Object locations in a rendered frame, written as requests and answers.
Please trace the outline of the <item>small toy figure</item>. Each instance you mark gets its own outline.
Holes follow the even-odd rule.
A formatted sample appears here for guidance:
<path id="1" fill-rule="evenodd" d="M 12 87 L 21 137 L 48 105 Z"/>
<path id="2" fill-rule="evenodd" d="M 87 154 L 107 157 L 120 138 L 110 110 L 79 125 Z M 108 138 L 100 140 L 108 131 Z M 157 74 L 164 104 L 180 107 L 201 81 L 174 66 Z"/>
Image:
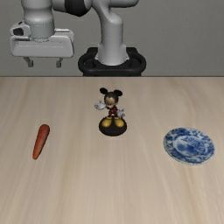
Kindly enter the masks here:
<path id="1" fill-rule="evenodd" d="M 109 137 L 118 137 L 127 130 L 124 110 L 117 108 L 119 97 L 123 92 L 118 89 L 109 92 L 105 87 L 101 87 L 100 93 L 104 95 L 104 101 L 99 101 L 94 107 L 97 110 L 106 109 L 108 115 L 100 120 L 99 131 Z"/>

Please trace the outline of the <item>orange carrot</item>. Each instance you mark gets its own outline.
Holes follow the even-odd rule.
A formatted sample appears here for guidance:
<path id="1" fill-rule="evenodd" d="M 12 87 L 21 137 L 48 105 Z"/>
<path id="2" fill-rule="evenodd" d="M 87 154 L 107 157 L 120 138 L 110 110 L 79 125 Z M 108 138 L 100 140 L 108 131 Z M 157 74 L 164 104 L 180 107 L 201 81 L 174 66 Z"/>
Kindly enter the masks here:
<path id="1" fill-rule="evenodd" d="M 46 143 L 46 139 L 49 136 L 49 133 L 50 133 L 50 127 L 47 124 L 42 124 L 39 127 L 32 153 L 32 158 L 34 160 L 36 160 L 39 157 L 41 151 L 43 150 L 44 145 Z"/>

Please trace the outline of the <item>blue and white plate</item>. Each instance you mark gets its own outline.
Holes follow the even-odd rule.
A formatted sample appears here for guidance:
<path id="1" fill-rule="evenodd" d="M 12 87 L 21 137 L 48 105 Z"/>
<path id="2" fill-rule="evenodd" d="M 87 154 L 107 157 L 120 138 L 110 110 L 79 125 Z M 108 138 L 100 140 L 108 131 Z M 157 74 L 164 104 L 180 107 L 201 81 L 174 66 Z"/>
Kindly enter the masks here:
<path id="1" fill-rule="evenodd" d="M 164 136 L 163 145 L 169 156 L 187 165 L 203 165 L 215 153 L 212 139 L 193 128 L 170 130 Z"/>

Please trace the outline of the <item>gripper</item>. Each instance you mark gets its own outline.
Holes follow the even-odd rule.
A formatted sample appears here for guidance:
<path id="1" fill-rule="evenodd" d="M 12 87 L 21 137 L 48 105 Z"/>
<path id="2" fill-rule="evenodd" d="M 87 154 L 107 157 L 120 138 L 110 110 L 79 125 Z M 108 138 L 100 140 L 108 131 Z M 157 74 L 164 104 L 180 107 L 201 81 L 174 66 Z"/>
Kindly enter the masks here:
<path id="1" fill-rule="evenodd" d="M 54 29 L 48 38 L 34 38 L 32 27 L 24 21 L 10 28 L 10 52 L 13 56 L 23 57 L 28 67 L 33 67 L 34 58 L 59 58 L 56 67 L 61 68 L 63 58 L 74 56 L 74 34 L 68 29 Z"/>

